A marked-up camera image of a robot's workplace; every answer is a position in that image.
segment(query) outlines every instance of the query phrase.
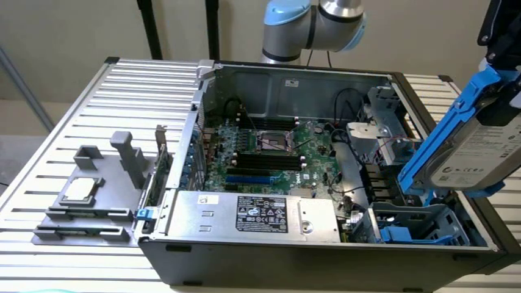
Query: power supply label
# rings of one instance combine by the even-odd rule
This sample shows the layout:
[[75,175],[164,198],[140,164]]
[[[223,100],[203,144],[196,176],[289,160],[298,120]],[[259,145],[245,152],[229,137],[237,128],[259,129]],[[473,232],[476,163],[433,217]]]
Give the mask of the power supply label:
[[237,197],[237,230],[288,233],[287,207],[285,198]]

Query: pcie slot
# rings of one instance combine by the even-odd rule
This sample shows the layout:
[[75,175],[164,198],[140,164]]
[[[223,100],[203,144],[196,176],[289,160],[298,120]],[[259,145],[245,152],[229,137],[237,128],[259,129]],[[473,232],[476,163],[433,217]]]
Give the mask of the pcie slot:
[[244,168],[228,168],[228,175],[244,175],[244,176],[271,176],[268,170],[244,169]]
[[265,154],[239,154],[236,167],[292,171],[301,171],[302,169],[298,156],[271,156]]

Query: warning label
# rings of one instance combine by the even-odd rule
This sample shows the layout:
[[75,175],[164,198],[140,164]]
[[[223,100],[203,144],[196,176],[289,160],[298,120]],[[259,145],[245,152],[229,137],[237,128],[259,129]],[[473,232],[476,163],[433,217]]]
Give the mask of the warning label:
[[288,233],[285,198],[237,197],[236,228],[241,232]]
[[521,117],[505,127],[480,126],[432,176],[442,187],[473,187],[521,147]]

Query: blue plastic clip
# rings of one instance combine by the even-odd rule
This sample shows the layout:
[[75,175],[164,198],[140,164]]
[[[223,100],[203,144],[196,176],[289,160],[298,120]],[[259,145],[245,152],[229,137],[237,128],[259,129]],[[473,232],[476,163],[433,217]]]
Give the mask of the blue plastic clip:
[[151,221],[153,219],[153,210],[140,209],[136,213],[136,219],[139,221]]

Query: slotted metal table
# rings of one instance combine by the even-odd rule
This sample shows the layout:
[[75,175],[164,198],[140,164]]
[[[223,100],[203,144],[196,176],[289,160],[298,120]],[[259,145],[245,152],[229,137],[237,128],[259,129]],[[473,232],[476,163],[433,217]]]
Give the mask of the slotted metal table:
[[[76,292],[248,292],[245,289],[171,288],[139,248],[36,246],[32,230],[75,169],[81,145],[116,153],[109,138],[129,130],[132,144],[156,155],[153,130],[168,125],[175,152],[196,79],[197,63],[120,59],[105,63],[55,130],[0,197],[0,292],[65,289]],[[460,89],[438,76],[405,75],[438,121]],[[521,242],[521,172],[490,202]],[[469,275],[437,293],[521,292],[521,264],[494,275]]]

